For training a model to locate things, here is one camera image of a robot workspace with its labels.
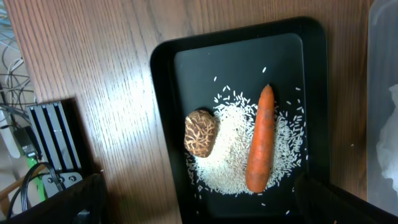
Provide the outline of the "brown mushroom food scrap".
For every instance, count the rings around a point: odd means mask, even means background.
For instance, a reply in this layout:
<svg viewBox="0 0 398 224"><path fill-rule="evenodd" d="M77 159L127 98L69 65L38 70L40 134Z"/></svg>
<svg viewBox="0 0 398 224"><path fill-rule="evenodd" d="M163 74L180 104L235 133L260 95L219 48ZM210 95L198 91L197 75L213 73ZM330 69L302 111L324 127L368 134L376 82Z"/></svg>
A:
<svg viewBox="0 0 398 224"><path fill-rule="evenodd" d="M211 154L216 135L218 122L206 110L192 111L185 118L185 149L194 156L206 158Z"/></svg>

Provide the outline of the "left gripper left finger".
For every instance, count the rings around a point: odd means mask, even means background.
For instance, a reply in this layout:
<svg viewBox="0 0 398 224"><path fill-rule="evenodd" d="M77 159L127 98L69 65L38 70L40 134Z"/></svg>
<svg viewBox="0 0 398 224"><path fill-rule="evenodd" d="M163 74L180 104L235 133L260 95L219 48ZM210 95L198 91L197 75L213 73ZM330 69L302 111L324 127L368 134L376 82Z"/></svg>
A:
<svg viewBox="0 0 398 224"><path fill-rule="evenodd" d="M36 206L4 220L4 223L77 223L78 214L87 211L82 223L100 223L106 202L106 185L92 174Z"/></svg>

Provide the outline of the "orange carrot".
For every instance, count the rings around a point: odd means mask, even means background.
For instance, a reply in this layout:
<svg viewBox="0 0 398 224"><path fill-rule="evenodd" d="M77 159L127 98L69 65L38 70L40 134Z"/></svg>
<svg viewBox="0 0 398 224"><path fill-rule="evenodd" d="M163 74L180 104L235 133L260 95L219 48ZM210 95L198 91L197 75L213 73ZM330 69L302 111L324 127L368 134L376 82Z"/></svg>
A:
<svg viewBox="0 0 398 224"><path fill-rule="evenodd" d="M246 167L246 186L255 193L265 190L274 152L274 93L270 85L261 92Z"/></svg>

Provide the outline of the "white tissue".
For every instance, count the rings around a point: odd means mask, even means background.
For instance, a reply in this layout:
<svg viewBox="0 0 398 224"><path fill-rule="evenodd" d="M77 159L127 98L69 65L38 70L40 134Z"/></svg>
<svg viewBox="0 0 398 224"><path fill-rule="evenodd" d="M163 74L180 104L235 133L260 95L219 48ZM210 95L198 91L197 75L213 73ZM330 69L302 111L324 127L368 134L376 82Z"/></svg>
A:
<svg viewBox="0 0 398 224"><path fill-rule="evenodd" d="M389 91L395 108L381 129L376 151L382 176L392 179L392 188L397 191L397 84L391 86Z"/></svg>

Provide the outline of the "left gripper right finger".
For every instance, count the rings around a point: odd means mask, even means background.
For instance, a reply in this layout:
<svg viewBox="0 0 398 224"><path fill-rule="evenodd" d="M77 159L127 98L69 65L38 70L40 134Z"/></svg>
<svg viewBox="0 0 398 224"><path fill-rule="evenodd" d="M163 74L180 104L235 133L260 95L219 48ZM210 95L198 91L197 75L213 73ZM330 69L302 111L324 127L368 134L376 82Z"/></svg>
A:
<svg viewBox="0 0 398 224"><path fill-rule="evenodd" d="M397 216L304 173L296 178L294 189L306 223L397 223Z"/></svg>

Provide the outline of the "pile of white rice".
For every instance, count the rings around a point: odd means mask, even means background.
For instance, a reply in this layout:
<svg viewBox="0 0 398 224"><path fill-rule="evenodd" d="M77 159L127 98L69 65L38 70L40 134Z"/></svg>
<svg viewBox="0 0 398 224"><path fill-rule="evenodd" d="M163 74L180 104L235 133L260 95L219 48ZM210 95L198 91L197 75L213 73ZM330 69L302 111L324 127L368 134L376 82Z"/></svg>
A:
<svg viewBox="0 0 398 224"><path fill-rule="evenodd" d="M249 148L259 109L259 89L249 87L251 78L228 81L214 77L205 97L214 110L218 132L207 158L187 156L195 197L212 217L271 217L298 213L294 177L307 160L304 100L299 86L293 98L275 103L275 146L271 175L265 189L255 193L245 183Z"/></svg>

